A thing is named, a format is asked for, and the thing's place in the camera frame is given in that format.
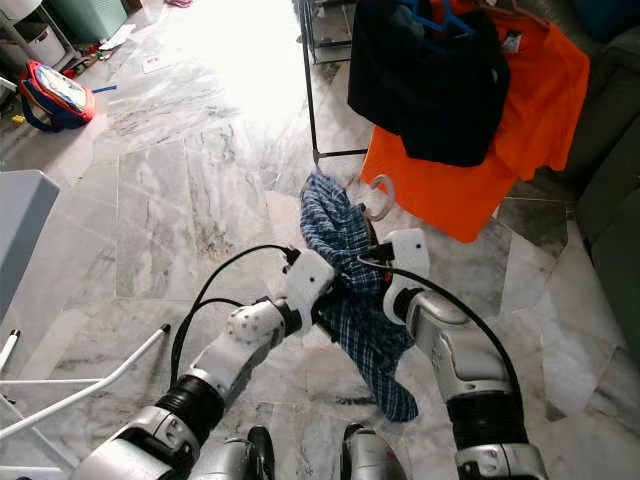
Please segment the blue plaid shirt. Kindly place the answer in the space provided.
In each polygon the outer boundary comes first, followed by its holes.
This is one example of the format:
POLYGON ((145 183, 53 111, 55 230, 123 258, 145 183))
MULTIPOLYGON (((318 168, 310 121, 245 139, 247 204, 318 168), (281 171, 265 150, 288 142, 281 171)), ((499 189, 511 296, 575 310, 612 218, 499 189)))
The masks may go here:
POLYGON ((335 270, 337 298, 319 308, 315 324, 332 333, 355 362, 389 421, 416 419, 419 404, 396 380, 399 361, 413 338, 384 314, 383 275, 358 260, 372 247, 364 212, 349 201, 337 178, 321 172, 308 175, 300 201, 303 239, 335 270))

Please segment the blue plastic hanger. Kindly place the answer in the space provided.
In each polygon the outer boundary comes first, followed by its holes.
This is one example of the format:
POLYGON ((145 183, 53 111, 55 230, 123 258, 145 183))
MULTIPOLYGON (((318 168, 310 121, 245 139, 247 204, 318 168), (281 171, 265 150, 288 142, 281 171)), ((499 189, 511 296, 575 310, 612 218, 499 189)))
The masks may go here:
POLYGON ((458 15, 454 14, 451 0, 439 0, 435 8, 434 0, 396 0, 410 17, 413 26, 420 26, 438 33, 451 33, 454 36, 470 37, 476 31, 458 15))

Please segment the orange shirt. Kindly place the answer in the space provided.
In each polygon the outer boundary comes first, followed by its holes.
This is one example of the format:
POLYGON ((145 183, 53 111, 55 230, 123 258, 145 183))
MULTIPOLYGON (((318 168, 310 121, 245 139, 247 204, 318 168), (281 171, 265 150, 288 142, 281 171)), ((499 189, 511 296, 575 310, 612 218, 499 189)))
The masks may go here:
POLYGON ((498 29, 509 68, 502 119, 483 164, 451 166, 408 157, 397 134, 372 124, 361 177, 387 174, 398 204, 430 227, 471 242, 518 180, 541 168, 561 170, 588 92, 590 61, 562 28, 521 13, 483 10, 498 29))

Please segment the black shirt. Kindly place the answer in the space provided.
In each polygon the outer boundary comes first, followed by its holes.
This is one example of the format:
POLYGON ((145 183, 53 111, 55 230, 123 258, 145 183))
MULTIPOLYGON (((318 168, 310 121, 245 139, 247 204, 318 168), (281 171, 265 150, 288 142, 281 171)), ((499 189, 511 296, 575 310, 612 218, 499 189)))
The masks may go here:
POLYGON ((509 87, 498 29, 483 10, 428 0, 358 0, 349 60, 349 108, 397 134, 408 157, 484 163, 509 87))

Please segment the black metal drying rack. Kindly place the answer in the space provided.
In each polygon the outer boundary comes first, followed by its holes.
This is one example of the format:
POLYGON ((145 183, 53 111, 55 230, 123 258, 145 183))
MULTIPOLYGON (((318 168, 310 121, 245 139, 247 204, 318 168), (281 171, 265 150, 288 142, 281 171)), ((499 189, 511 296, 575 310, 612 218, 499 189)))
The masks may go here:
POLYGON ((314 68, 316 65, 339 63, 348 61, 349 58, 333 58, 324 61, 316 59, 316 49, 348 49, 351 40, 316 40, 314 33, 314 20, 321 17, 329 9, 337 8, 347 15, 349 9, 355 8, 358 0, 292 0, 294 6, 294 18, 300 27, 300 42, 303 63, 303 81, 306 87, 306 108, 308 114, 308 136, 310 136, 310 150, 312 161, 316 166, 323 159, 329 157, 364 156, 367 148, 353 148, 353 150, 321 151, 319 137, 317 137, 316 109, 314 101, 314 68))

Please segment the silver robot right leg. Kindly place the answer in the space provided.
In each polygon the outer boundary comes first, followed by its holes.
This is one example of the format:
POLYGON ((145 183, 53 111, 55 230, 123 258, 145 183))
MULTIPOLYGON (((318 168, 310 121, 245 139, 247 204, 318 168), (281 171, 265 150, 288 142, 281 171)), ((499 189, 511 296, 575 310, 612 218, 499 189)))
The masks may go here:
POLYGON ((358 422, 344 429, 340 480, 407 480, 396 452, 381 436, 358 422))

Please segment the silver robot leg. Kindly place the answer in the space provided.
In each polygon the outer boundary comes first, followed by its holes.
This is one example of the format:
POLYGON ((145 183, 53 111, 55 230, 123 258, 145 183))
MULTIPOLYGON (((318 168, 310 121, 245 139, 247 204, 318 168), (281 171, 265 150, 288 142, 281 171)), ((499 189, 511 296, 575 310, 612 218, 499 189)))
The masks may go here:
POLYGON ((381 436, 358 422, 344 429, 340 480, 407 480, 396 452, 381 436))
POLYGON ((187 480, 274 480, 275 453, 270 431, 252 426, 201 454, 187 480))

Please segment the grey folding table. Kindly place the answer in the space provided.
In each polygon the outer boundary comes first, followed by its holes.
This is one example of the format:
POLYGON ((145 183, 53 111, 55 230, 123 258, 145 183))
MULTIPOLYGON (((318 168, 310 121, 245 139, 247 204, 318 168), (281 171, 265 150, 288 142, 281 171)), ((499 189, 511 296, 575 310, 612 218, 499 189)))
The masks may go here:
MULTIPOLYGON (((59 187, 40 170, 0 173, 0 317, 8 314, 13 305, 18 285, 26 274, 29 260, 59 192, 59 187)), ((3 465, 0 467, 1 479, 49 480, 55 477, 69 477, 76 471, 78 462, 68 454, 61 453, 36 428, 36 422, 49 419, 73 404, 86 401, 88 396, 113 384, 129 367, 136 365, 140 356, 150 351, 170 329, 172 326, 168 324, 161 325, 123 364, 115 367, 105 378, 1 380, 1 387, 83 387, 82 390, 32 415, 20 412, 9 399, 4 399, 3 406, 8 407, 18 421, 1 430, 1 439, 9 439, 19 433, 31 435, 37 447, 54 466, 3 465)))

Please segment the silver robot left leg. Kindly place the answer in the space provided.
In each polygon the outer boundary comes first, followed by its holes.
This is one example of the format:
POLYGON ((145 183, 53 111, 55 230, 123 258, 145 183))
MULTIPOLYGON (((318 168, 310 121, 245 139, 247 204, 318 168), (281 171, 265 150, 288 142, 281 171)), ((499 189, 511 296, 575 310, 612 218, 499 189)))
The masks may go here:
POLYGON ((201 454, 187 480, 274 480, 275 453, 270 431, 252 426, 201 454))

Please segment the red blue school bag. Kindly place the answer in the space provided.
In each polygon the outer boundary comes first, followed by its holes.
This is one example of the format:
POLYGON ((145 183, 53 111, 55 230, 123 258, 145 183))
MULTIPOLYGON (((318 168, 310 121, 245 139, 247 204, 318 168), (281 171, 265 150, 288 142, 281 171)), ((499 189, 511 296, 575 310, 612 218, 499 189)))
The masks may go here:
POLYGON ((96 111, 91 90, 36 60, 28 60, 17 91, 26 122, 38 131, 58 133, 90 124, 96 111))

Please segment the shelf with white baskets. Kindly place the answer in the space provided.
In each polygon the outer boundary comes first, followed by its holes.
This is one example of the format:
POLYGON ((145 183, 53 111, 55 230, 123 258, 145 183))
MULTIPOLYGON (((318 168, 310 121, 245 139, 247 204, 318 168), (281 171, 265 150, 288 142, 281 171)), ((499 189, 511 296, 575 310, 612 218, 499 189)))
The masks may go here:
POLYGON ((81 55, 42 4, 44 0, 0 0, 0 49, 19 67, 28 60, 68 67, 81 55))

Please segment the white paper sheet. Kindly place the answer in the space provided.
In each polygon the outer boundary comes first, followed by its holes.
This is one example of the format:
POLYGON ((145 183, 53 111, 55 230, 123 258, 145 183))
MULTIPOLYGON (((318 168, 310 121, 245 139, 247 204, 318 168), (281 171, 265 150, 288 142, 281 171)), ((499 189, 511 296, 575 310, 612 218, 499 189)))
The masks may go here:
POLYGON ((116 49, 116 47, 122 46, 124 42, 132 36, 134 28, 136 28, 136 26, 132 23, 123 24, 122 27, 116 29, 113 35, 101 42, 99 49, 101 51, 110 51, 116 49))

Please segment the green bin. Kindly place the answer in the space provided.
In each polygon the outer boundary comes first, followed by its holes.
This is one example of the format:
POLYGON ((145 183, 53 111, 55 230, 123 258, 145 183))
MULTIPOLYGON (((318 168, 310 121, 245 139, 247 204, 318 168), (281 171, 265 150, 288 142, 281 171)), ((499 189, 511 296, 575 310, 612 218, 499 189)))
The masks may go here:
POLYGON ((60 27, 82 44, 108 40, 128 17, 122 0, 45 0, 45 6, 60 27))

